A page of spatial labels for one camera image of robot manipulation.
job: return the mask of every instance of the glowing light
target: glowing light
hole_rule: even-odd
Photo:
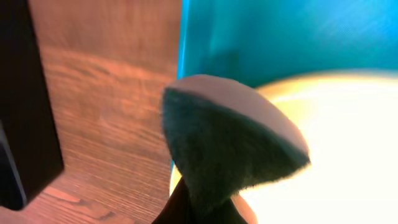
[[[312,160],[240,192],[259,223],[398,223],[398,79],[315,74],[258,91],[300,128]],[[170,193],[179,179],[174,167]]]

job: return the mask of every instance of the black object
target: black object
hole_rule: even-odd
[[[205,217],[195,216],[184,179],[181,178],[162,213],[152,224],[199,224],[227,223],[242,224],[246,221],[240,216],[231,199]]]
[[[164,92],[162,122],[197,223],[228,223],[236,214],[233,194],[287,177],[310,162],[294,123],[234,80],[208,75],[177,80]]]
[[[29,7],[0,1],[0,205],[24,208],[63,170]]]

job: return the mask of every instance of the wooden table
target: wooden table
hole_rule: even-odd
[[[65,173],[0,223],[150,223],[168,199],[160,94],[180,1],[30,0]]]

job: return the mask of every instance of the teal background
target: teal background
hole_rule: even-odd
[[[183,0],[178,78],[398,68],[398,1]]]

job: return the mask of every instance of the wooden surface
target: wooden surface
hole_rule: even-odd
[[[31,0],[65,173],[0,223],[150,223],[168,199],[160,93],[180,1]]]

